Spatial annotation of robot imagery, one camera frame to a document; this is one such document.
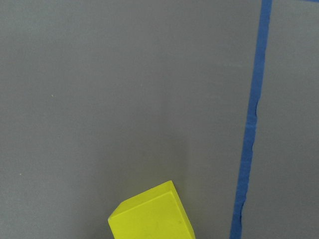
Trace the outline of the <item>yellow wooden block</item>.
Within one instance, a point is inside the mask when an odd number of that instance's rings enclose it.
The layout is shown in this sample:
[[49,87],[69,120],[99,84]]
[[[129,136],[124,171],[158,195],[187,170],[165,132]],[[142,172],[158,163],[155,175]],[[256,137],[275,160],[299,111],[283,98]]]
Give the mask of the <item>yellow wooden block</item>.
[[116,239],[195,238],[171,180],[121,202],[108,223]]

